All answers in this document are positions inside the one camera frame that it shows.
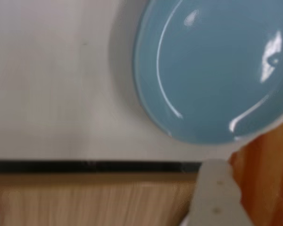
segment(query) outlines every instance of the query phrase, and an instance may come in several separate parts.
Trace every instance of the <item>light wood surface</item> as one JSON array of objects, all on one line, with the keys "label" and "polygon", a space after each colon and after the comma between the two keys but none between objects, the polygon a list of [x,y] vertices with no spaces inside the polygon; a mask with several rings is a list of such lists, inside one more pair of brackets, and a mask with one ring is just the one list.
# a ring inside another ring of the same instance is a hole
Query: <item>light wood surface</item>
[{"label": "light wood surface", "polygon": [[0,226],[175,226],[195,174],[0,175]]}]

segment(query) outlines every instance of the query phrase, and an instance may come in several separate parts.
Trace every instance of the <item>orange object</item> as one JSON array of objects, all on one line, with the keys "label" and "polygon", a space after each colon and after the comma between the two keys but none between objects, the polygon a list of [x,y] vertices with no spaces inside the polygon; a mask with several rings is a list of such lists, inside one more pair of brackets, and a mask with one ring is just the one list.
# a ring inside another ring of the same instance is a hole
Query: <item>orange object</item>
[{"label": "orange object", "polygon": [[234,153],[233,177],[255,226],[283,226],[283,124]]}]

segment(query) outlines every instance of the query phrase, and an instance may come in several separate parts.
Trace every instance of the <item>light blue plate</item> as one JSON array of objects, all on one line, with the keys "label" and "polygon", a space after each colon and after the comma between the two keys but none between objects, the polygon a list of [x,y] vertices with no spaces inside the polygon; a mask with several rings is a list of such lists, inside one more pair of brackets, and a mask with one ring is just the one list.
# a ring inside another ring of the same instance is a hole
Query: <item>light blue plate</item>
[{"label": "light blue plate", "polygon": [[283,0],[150,0],[133,68],[143,107],[172,137],[253,133],[283,113]]}]

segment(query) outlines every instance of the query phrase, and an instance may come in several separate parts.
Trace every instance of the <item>black edge strip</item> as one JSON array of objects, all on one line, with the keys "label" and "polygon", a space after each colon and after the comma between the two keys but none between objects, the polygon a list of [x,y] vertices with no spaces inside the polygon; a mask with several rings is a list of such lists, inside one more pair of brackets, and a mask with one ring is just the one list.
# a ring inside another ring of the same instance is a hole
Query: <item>black edge strip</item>
[{"label": "black edge strip", "polygon": [[199,162],[0,161],[0,173],[197,172]]}]

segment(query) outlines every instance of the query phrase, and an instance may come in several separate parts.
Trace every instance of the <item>white countertop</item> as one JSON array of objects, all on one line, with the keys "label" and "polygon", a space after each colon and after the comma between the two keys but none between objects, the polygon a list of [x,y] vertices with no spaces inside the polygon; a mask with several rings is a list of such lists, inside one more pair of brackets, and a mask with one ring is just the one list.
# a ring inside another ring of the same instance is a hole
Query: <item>white countertop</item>
[{"label": "white countertop", "polygon": [[145,2],[0,0],[0,159],[201,161],[247,142],[185,144],[148,119],[131,73]]}]

